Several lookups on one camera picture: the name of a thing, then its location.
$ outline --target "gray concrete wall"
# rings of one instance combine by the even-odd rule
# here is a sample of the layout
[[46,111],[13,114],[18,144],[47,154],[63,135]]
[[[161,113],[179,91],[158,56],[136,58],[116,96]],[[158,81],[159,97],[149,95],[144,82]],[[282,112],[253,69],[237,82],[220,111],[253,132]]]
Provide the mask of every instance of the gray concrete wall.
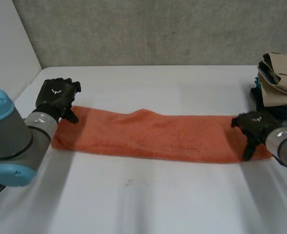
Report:
[[287,0],[13,0],[43,68],[256,64],[287,54]]

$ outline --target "table surface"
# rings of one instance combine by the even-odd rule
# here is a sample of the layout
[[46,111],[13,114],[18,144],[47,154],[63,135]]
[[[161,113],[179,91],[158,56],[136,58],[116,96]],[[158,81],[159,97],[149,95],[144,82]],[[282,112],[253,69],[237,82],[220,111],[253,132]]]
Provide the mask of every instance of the table surface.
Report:
[[[254,108],[255,66],[54,67],[15,104],[26,117],[48,78],[82,84],[74,104],[119,113],[237,115]],[[1,234],[287,233],[287,168],[49,149],[36,180],[0,193]]]

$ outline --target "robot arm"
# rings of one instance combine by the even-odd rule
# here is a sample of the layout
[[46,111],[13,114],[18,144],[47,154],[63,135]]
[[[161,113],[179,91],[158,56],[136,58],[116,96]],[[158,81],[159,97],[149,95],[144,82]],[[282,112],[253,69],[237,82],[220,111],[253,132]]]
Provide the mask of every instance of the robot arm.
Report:
[[231,123],[239,127],[247,136],[244,159],[249,160],[258,144],[265,144],[277,161],[287,166],[287,126],[279,122],[268,112],[250,112],[238,115]]
[[7,94],[0,90],[0,184],[26,186],[36,176],[55,134],[59,118],[78,122],[71,111],[79,82],[45,80],[36,109],[23,120]]

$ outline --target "orange towel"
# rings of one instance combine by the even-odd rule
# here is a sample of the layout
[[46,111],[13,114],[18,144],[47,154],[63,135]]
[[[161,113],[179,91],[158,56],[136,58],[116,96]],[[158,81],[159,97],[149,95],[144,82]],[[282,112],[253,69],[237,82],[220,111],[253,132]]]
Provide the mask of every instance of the orange towel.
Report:
[[[231,116],[164,116],[149,110],[119,114],[80,106],[72,110],[80,121],[61,120],[53,148],[191,162],[243,161],[246,136],[231,128]],[[259,145],[253,159],[269,157]]]

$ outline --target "folded cloth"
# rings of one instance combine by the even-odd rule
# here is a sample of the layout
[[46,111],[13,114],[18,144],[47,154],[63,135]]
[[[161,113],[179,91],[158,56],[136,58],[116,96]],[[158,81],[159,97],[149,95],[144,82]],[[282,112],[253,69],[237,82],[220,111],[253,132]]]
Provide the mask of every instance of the folded cloth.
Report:
[[261,89],[259,87],[252,88],[251,93],[256,102],[256,110],[267,110],[280,122],[284,122],[285,120],[287,120],[287,105],[265,107],[263,104]]
[[287,105],[287,94],[284,94],[270,86],[263,77],[262,73],[258,73],[259,83],[262,85],[262,95],[264,106],[282,106]]
[[[61,120],[51,145],[60,150],[190,162],[243,161],[246,136],[231,116],[164,116],[149,110],[119,114],[74,106],[77,124]],[[253,159],[271,157],[259,145]]]
[[287,92],[287,55],[264,54],[263,61],[259,63],[258,68],[270,74],[271,78],[266,79],[269,85],[279,91]]

